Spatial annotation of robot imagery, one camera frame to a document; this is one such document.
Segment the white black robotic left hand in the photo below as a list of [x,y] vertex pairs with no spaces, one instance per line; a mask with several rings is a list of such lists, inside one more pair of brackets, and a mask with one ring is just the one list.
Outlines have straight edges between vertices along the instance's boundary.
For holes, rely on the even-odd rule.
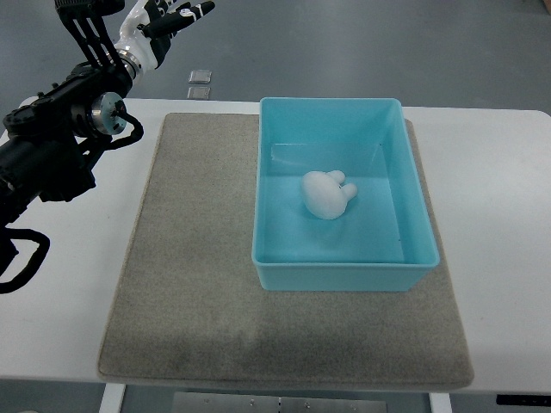
[[157,69],[172,38],[214,8],[214,1],[138,1],[121,25],[115,50],[137,72]]

